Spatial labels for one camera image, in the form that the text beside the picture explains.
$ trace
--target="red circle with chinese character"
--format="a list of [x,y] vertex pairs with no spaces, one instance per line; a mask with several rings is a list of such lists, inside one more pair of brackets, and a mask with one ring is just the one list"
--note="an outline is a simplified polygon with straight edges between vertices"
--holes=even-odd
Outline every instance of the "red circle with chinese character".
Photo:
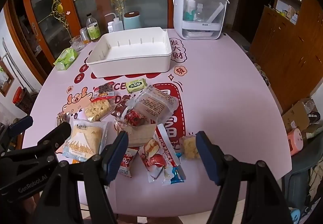
[[78,74],[78,75],[75,77],[75,79],[74,79],[74,83],[79,83],[79,82],[81,82],[81,81],[83,80],[83,78],[84,78],[84,73],[80,73],[80,74]]
[[84,73],[87,69],[88,69],[87,64],[82,65],[81,68],[80,68],[80,73]]

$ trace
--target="white storage box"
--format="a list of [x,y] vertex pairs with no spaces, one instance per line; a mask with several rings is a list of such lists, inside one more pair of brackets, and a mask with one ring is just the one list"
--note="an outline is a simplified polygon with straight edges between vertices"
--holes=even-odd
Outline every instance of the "white storage box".
[[174,29],[183,39],[217,39],[228,0],[173,0]]
[[169,70],[171,54],[167,31],[141,28],[102,35],[86,64],[98,78],[164,73]]

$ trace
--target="bottle label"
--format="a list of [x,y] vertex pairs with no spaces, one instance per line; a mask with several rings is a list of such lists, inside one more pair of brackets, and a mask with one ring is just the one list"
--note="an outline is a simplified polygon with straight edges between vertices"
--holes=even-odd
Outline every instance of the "bottle label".
[[97,23],[93,26],[87,27],[87,29],[91,39],[97,39],[101,36],[100,29]]

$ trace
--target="pink tabletop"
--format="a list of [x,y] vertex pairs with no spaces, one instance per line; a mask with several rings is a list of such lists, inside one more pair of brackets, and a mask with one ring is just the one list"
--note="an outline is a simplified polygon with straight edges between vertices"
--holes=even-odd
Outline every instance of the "pink tabletop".
[[[276,179],[288,173],[291,157],[279,110],[239,46],[223,34],[217,40],[181,40],[175,30],[168,30],[168,36],[173,54],[167,73],[96,78],[85,64],[94,43],[87,45],[66,71],[53,69],[31,112],[34,124],[25,133],[23,147],[36,145],[50,132],[62,110],[83,118],[81,110],[95,87],[114,81],[119,101],[128,94],[125,83],[142,77],[180,99],[179,108],[165,124],[173,142],[204,130],[225,154],[248,163],[264,160]],[[113,127],[111,130],[112,142],[116,133]],[[61,154],[57,156],[72,163]],[[211,210],[219,187],[209,180],[201,160],[182,160],[181,166],[185,183],[162,186],[162,177],[148,182],[146,168],[137,156],[131,167],[132,178],[118,174],[107,191],[112,209],[119,214],[165,217]],[[245,191],[243,183],[239,199],[245,198]],[[79,182],[79,196],[80,203],[86,205],[83,182]]]

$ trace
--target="screw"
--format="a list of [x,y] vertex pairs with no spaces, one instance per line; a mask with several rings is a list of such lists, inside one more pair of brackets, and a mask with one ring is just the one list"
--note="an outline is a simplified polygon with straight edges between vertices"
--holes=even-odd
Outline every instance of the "screw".
[[59,162],[59,166],[60,167],[64,167],[66,165],[67,165],[67,161],[66,160],[63,160],[63,161]]
[[233,160],[233,156],[231,156],[231,155],[224,155],[224,159],[226,161],[232,161]]
[[94,155],[94,156],[92,156],[92,159],[93,159],[93,161],[98,161],[98,160],[100,160],[100,155]]
[[264,161],[262,161],[262,160],[259,160],[257,162],[257,165],[260,166],[260,167],[265,167],[266,166],[266,163]]
[[48,156],[47,157],[47,162],[52,162],[54,160],[54,156]]

